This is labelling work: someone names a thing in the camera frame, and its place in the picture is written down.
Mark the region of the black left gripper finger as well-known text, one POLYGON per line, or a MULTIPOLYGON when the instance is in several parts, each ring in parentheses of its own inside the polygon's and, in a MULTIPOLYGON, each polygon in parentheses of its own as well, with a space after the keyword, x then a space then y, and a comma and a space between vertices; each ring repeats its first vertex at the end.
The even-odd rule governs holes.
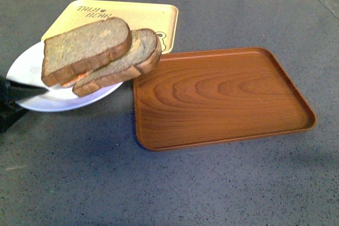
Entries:
POLYGON ((28 110, 17 104, 47 92, 46 88, 18 83, 1 76, 1 133, 5 133, 28 110))

